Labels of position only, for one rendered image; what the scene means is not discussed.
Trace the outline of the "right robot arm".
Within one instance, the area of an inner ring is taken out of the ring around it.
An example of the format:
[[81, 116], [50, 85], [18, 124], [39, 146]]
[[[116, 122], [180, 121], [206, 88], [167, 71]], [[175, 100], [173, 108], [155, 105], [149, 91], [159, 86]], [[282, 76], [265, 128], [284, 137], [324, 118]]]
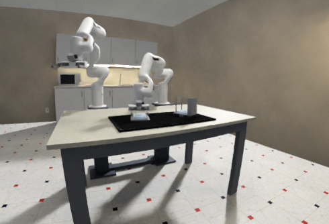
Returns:
[[89, 108], [104, 108], [103, 104], [103, 82], [109, 75], [106, 66], [95, 66], [100, 58], [100, 49], [94, 40], [105, 38], [105, 30], [97, 25], [92, 18], [86, 17], [80, 25], [76, 36], [70, 38], [70, 53], [67, 54], [68, 61], [82, 61], [82, 55], [90, 53], [90, 61], [87, 67], [87, 76], [99, 78], [91, 84], [91, 102]]

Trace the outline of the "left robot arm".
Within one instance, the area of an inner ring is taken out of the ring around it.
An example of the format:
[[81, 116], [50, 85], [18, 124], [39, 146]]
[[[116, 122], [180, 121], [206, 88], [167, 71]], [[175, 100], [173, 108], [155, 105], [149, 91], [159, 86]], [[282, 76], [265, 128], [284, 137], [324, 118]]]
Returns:
[[140, 71], [138, 73], [138, 79], [143, 82], [147, 82], [148, 87], [144, 88], [144, 83], [134, 83], [134, 103], [137, 107], [141, 107], [142, 104], [144, 104], [145, 97], [150, 98], [153, 96], [154, 83], [149, 77], [150, 71], [154, 71], [155, 78], [164, 78], [164, 81], [158, 84], [158, 102], [155, 102], [155, 104], [170, 104], [169, 102], [167, 102], [168, 83], [173, 77], [173, 71], [171, 69], [163, 69], [165, 65], [166, 62], [161, 57], [154, 56], [151, 53], [147, 53], [144, 55]]

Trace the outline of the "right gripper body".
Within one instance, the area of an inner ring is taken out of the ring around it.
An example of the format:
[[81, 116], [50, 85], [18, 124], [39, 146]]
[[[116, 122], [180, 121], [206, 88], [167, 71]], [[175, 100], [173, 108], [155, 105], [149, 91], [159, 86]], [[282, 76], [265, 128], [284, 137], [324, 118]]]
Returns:
[[69, 61], [69, 62], [66, 62], [67, 66], [62, 66], [62, 68], [77, 68], [78, 62], [85, 62], [85, 68], [87, 68], [86, 61]]

